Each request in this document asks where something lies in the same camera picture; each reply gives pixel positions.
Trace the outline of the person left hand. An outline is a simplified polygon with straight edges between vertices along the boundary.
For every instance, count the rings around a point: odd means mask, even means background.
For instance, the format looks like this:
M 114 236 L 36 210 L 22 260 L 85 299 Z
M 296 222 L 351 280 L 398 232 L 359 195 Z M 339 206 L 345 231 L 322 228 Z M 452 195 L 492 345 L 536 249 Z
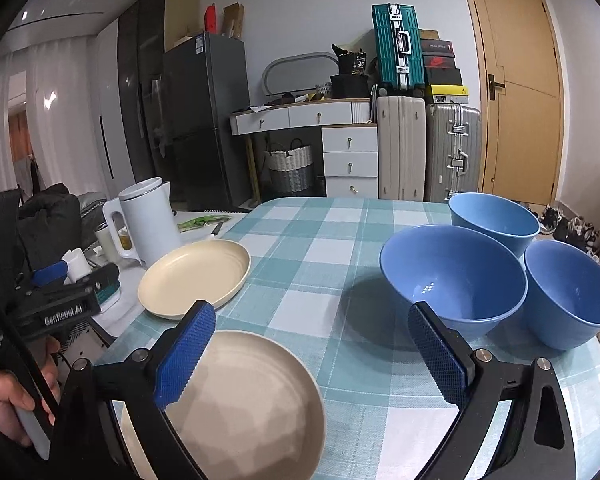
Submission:
M 60 389 L 57 381 L 58 369 L 53 354 L 57 353 L 59 349 L 58 340 L 47 336 L 45 339 L 45 362 L 41 366 L 41 372 L 56 401 L 60 399 Z M 28 448 L 32 445 L 32 441 L 21 426 L 15 408 L 30 412 L 34 409 L 34 401 L 12 374 L 0 370 L 0 431 L 5 437 Z

